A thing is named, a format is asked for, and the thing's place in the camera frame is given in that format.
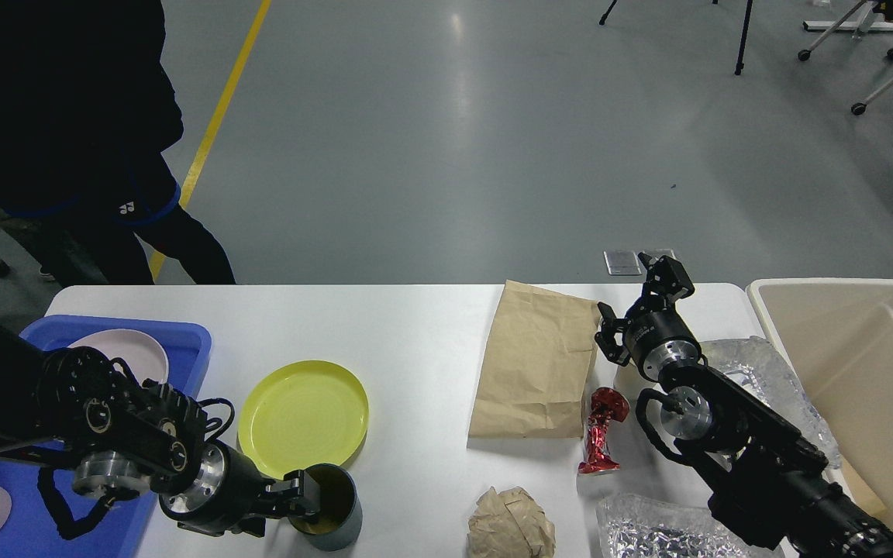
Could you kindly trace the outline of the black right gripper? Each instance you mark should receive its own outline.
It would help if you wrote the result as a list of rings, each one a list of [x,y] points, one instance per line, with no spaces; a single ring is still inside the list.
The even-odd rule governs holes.
[[[666,365],[702,359],[698,340],[676,311],[678,301],[694,295],[695,284],[676,258],[646,252],[637,257],[647,272],[637,311],[620,318],[609,304],[599,301],[595,343],[610,363],[627,367],[632,360],[642,378],[658,384]],[[623,343],[616,340],[620,333]]]

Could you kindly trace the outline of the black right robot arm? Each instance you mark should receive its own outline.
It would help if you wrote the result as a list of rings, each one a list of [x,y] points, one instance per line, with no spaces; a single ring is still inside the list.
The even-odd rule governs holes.
[[[893,557],[893,530],[823,479],[826,455],[798,428],[710,367],[676,310],[694,283],[669,255],[637,259],[647,275],[625,315],[598,303],[595,342],[633,363],[649,387],[634,414],[664,458],[692,467],[710,488],[710,515],[745,543],[788,541],[802,557]]]

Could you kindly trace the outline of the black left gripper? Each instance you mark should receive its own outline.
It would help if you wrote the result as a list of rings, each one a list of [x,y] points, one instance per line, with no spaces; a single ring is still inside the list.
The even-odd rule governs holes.
[[[236,449],[210,442],[199,452],[195,479],[178,494],[160,495],[159,506],[180,529],[262,538],[268,519],[318,518],[322,504],[318,481],[309,472],[272,479]]]

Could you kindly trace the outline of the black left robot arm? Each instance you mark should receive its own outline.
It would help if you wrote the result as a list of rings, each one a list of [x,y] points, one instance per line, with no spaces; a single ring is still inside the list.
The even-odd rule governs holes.
[[[92,530],[118,501],[159,494],[180,529],[264,535],[269,519],[322,518],[322,488],[282,480],[221,441],[212,399],[139,381],[93,347],[43,352],[0,325],[0,460],[39,467],[36,486],[61,537]]]

